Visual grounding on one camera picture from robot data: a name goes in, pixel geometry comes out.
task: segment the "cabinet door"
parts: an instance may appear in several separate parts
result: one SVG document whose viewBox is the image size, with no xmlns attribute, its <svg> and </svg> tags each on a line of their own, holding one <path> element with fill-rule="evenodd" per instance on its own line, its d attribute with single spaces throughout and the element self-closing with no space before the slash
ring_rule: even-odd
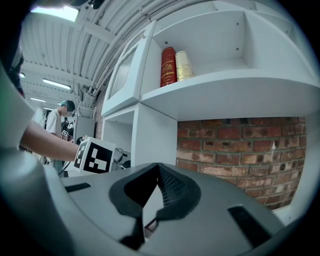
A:
<svg viewBox="0 0 320 256">
<path fill-rule="evenodd" d="M 112 114 L 139 100 L 147 53 L 155 25 L 156 21 L 147 25 L 125 46 L 105 93 L 102 116 Z"/>
</svg>

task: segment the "ceiling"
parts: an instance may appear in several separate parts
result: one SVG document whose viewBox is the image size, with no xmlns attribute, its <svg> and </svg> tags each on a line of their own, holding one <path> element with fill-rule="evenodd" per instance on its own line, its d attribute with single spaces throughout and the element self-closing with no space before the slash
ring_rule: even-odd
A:
<svg viewBox="0 0 320 256">
<path fill-rule="evenodd" d="M 106 88 L 121 51 L 136 33 L 154 20 L 200 2 L 205 1 L 105 0 L 98 10 L 82 5 L 75 22 L 30 13 L 20 38 L 25 96 L 44 100 L 44 106 L 51 109 L 62 100 L 92 107 L 97 92 Z M 69 85 L 71 90 L 44 83 L 43 78 Z"/>
</svg>

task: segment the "ceiling light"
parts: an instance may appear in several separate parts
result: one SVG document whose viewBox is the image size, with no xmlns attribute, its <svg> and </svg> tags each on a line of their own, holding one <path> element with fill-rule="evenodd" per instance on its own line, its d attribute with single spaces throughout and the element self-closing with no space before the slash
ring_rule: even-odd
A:
<svg viewBox="0 0 320 256">
<path fill-rule="evenodd" d="M 68 90 L 71 90 L 71 86 L 69 85 L 65 85 L 65 84 L 62 84 L 62 83 L 59 83 L 59 82 L 54 82 L 54 81 L 50 81 L 48 79 L 42 79 L 45 83 L 47 84 L 50 84 L 50 85 L 53 85 L 53 86 L 59 86 L 59 87 L 62 87 L 64 89 L 68 89 Z"/>
<path fill-rule="evenodd" d="M 59 18 L 63 18 L 69 21 L 74 22 L 78 16 L 79 11 L 75 8 L 64 6 L 62 8 L 42 8 L 36 7 L 32 11 L 32 13 L 38 14 L 49 14 L 52 16 L 56 16 Z"/>
<path fill-rule="evenodd" d="M 31 100 L 34 100 L 34 101 L 38 101 L 38 102 L 46 102 L 45 100 L 42 100 L 42 99 L 37 99 L 37 98 L 30 98 Z"/>
</svg>

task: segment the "red brick wall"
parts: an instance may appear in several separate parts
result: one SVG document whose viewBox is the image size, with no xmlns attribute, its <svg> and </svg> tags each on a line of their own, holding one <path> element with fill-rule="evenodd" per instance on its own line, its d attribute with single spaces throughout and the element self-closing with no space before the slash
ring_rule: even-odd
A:
<svg viewBox="0 0 320 256">
<path fill-rule="evenodd" d="M 178 122 L 176 165 L 225 179 L 272 210 L 290 204 L 305 154 L 303 117 Z"/>
<path fill-rule="evenodd" d="M 104 104 L 106 91 L 107 90 L 105 89 L 103 92 L 101 92 L 101 94 L 98 97 L 98 100 L 94 104 L 94 106 L 96 107 L 96 114 L 95 114 L 96 129 L 95 129 L 94 137 L 99 140 L 101 140 L 102 122 L 103 122 L 103 117 L 101 116 L 101 110 Z"/>
</svg>

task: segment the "white shelving unit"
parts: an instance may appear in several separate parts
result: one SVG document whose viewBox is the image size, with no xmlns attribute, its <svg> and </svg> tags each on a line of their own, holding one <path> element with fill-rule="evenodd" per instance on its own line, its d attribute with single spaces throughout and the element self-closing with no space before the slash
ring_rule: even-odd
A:
<svg viewBox="0 0 320 256">
<path fill-rule="evenodd" d="M 274 211 L 285 224 L 303 215 L 320 179 L 320 68 L 294 20 L 278 5 L 224 0 L 186 7 L 142 31 L 145 38 L 128 43 L 110 79 L 103 140 L 130 151 L 132 166 L 175 164 L 177 121 L 306 116 L 299 187 L 291 205 Z M 187 52 L 194 77 L 160 88 L 167 47 Z M 117 79 L 124 86 L 112 95 Z"/>
</svg>

